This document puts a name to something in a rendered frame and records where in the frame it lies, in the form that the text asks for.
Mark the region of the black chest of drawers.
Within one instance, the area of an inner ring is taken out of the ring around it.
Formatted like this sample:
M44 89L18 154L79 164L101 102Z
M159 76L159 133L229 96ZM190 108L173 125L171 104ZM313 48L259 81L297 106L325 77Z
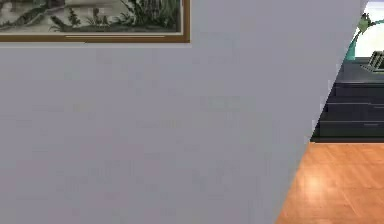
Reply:
M368 61L342 64L311 142L384 142L384 74L364 69Z

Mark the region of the brown framed landscape picture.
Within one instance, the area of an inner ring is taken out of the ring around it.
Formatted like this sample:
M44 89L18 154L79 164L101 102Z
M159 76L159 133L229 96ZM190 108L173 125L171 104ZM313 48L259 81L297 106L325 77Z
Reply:
M190 0L0 0L0 43L190 41Z

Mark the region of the grey laptop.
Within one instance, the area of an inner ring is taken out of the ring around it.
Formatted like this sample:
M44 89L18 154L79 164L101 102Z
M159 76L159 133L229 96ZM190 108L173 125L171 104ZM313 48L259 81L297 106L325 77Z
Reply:
M384 51L374 51L367 64L362 68L372 73L384 74Z

